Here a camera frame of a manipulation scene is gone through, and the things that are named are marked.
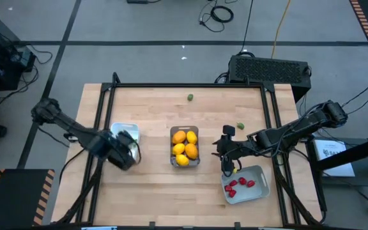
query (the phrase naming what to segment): white paper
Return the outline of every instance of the white paper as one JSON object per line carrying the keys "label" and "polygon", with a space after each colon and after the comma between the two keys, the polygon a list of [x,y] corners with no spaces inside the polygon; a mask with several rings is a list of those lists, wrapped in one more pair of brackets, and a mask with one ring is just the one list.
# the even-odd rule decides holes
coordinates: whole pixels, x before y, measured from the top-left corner
{"label": "white paper", "polygon": [[[314,143],[319,160],[323,160],[346,150],[346,145],[339,141],[315,140]],[[355,176],[351,163],[340,165],[333,169],[327,169],[325,173],[331,176]]]}

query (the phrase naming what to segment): black equipment box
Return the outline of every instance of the black equipment box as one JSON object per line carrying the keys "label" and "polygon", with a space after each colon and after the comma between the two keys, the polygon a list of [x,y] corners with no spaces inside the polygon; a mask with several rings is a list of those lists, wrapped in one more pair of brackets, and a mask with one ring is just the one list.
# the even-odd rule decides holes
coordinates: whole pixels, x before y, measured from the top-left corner
{"label": "black equipment box", "polygon": [[30,72],[35,55],[0,21],[0,91],[15,90],[22,72]]}
{"label": "black equipment box", "polygon": [[232,56],[229,83],[286,83],[292,85],[295,102],[311,88],[311,70],[307,62]]}

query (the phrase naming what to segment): small green fruit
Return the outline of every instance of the small green fruit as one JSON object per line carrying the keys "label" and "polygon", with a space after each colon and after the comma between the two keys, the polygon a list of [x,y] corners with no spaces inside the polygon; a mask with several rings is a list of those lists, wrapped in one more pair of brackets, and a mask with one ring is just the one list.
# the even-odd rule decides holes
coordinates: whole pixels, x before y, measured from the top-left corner
{"label": "small green fruit", "polygon": [[236,123],[236,126],[240,129],[240,130],[243,130],[245,128],[245,125],[243,125],[243,123]]}
{"label": "small green fruit", "polygon": [[187,100],[188,100],[189,102],[191,102],[193,98],[194,98],[194,95],[192,95],[192,94],[189,94],[189,95],[187,96]]}

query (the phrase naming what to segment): yellow cable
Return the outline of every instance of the yellow cable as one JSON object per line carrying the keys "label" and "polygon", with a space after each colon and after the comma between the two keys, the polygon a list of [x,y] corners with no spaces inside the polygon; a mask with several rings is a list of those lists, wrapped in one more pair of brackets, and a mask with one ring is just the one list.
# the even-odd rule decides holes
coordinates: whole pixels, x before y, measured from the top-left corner
{"label": "yellow cable", "polygon": [[290,4],[291,4],[291,0],[287,0],[287,5],[285,7],[284,14],[282,15],[282,18],[280,19],[280,22],[279,22],[279,25],[278,25],[278,29],[276,30],[275,41],[273,42],[271,58],[273,58],[273,55],[275,54],[276,40],[278,39],[278,34],[279,34],[280,26],[282,25],[282,22],[283,22],[283,20],[285,18],[286,12],[288,11],[288,8],[289,8],[289,5]]}

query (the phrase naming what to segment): clear plastic container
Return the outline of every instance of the clear plastic container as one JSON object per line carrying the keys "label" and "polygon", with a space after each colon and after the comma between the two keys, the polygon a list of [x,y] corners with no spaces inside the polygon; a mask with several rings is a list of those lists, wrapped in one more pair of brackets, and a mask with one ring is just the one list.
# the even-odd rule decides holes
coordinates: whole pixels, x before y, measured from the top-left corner
{"label": "clear plastic container", "polygon": [[[136,124],[129,124],[129,123],[113,123],[110,128],[110,131],[113,133],[113,136],[116,136],[120,131],[126,130],[132,137],[135,139],[137,143],[140,141],[140,131],[139,126]],[[136,145],[133,145],[130,150],[132,151],[132,156],[134,160],[137,161],[137,155],[139,149]]]}

